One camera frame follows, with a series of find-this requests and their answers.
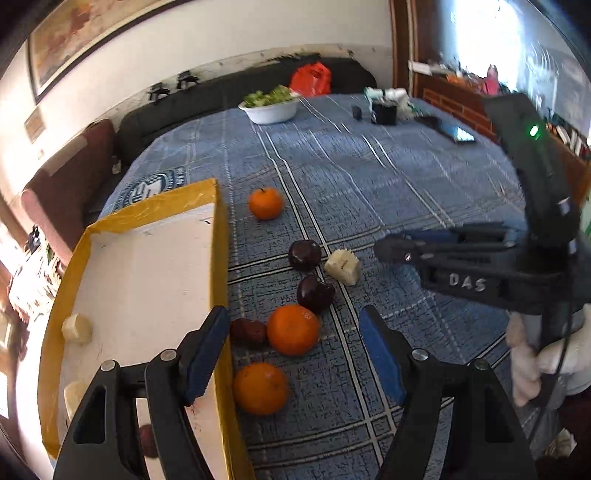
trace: framed picture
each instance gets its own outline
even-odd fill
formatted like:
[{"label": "framed picture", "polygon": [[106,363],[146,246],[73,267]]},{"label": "framed picture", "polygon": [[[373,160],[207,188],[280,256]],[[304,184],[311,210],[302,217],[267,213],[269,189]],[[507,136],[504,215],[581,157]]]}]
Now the framed picture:
[{"label": "framed picture", "polygon": [[64,0],[28,41],[35,101],[104,43],[141,21],[191,0]]}]

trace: blue gripper pad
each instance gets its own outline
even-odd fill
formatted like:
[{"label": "blue gripper pad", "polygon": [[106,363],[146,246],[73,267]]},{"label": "blue gripper pad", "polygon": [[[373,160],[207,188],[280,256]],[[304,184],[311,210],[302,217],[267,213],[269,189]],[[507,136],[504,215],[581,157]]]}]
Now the blue gripper pad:
[{"label": "blue gripper pad", "polygon": [[373,319],[369,309],[362,308],[359,312],[359,330],[365,349],[368,351],[386,395],[399,405],[403,405],[407,392],[402,384],[402,370],[396,359],[390,354],[376,322],[381,322],[383,327],[387,328],[379,315],[378,318]]},{"label": "blue gripper pad", "polygon": [[230,314],[224,307],[214,307],[203,326],[201,342],[189,366],[187,389],[184,398],[192,404],[205,393],[217,359],[230,331]]}]

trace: metal screw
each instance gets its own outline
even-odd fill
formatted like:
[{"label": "metal screw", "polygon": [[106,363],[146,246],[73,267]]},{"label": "metal screw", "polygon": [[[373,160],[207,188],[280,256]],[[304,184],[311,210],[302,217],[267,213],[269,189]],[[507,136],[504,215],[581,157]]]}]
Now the metal screw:
[{"label": "metal screw", "polygon": [[422,348],[415,348],[413,350],[413,358],[419,362],[424,362],[427,358],[429,358],[429,352],[423,350]]},{"label": "metal screw", "polygon": [[115,360],[105,360],[104,362],[101,363],[100,365],[100,369],[103,372],[110,372],[111,370],[113,370],[115,368]]},{"label": "metal screw", "polygon": [[170,362],[177,357],[177,351],[169,348],[160,354],[160,358],[165,362]]},{"label": "metal screw", "polygon": [[474,360],[474,367],[476,367],[476,369],[478,370],[484,371],[488,369],[489,365],[488,362],[483,358],[477,358],[476,360]]}]

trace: brick wall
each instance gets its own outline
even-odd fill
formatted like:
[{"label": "brick wall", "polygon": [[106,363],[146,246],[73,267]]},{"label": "brick wall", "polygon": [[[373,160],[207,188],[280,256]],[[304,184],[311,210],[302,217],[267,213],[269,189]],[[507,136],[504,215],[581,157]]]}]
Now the brick wall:
[{"label": "brick wall", "polygon": [[423,100],[453,115],[481,135],[496,142],[495,130],[491,121],[485,115],[428,88],[423,90]]}]

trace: salad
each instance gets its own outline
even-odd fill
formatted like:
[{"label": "salad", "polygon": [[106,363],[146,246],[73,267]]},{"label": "salad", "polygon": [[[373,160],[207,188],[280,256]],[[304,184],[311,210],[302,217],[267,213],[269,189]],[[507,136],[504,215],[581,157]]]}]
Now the salad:
[{"label": "salad", "polygon": [[257,90],[255,93],[249,93],[244,97],[244,106],[246,108],[253,108],[256,106],[275,105],[276,103],[289,102],[293,100],[291,89],[279,85],[270,93],[263,93]]}]

